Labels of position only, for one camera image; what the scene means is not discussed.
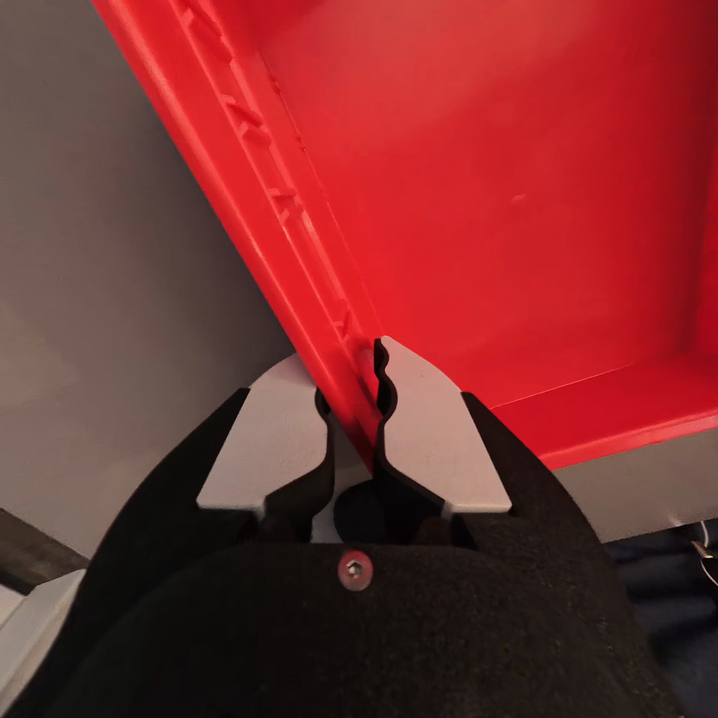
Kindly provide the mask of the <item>red plastic bin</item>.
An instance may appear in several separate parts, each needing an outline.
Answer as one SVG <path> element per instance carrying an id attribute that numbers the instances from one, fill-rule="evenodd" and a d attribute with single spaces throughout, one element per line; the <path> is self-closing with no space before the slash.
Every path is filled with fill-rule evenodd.
<path id="1" fill-rule="evenodd" d="M 717 427 L 716 1 L 94 1 L 371 465 L 374 340 L 559 469 Z"/>

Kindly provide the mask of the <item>white box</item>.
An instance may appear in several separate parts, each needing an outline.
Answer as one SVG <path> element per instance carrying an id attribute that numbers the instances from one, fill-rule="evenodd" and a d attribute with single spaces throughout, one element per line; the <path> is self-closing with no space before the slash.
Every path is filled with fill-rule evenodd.
<path id="1" fill-rule="evenodd" d="M 1 622 L 1 716 L 27 686 L 65 623 L 86 570 L 34 587 Z"/>

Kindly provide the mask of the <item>person's dark navy shirt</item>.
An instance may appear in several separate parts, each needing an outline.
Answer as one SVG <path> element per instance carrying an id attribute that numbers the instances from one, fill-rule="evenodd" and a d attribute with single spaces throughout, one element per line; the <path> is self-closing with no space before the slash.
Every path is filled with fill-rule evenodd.
<path id="1" fill-rule="evenodd" d="M 717 716 L 717 519 L 604 544 L 685 717 Z"/>

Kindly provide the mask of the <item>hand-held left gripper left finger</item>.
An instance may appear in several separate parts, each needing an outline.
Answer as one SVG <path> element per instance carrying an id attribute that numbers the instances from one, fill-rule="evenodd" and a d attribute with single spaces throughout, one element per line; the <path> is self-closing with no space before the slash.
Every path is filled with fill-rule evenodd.
<path id="1" fill-rule="evenodd" d="M 315 515 L 332 497 L 328 411 L 298 354 L 249 388 L 197 496 L 202 508 Z"/>

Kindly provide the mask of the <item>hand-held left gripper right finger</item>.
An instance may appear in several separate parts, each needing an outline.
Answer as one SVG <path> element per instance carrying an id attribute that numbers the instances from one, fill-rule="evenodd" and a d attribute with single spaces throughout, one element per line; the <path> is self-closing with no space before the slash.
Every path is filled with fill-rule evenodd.
<path id="1" fill-rule="evenodd" d="M 512 502 L 460 388 L 390 336 L 375 341 L 375 460 L 441 515 L 507 513 Z"/>

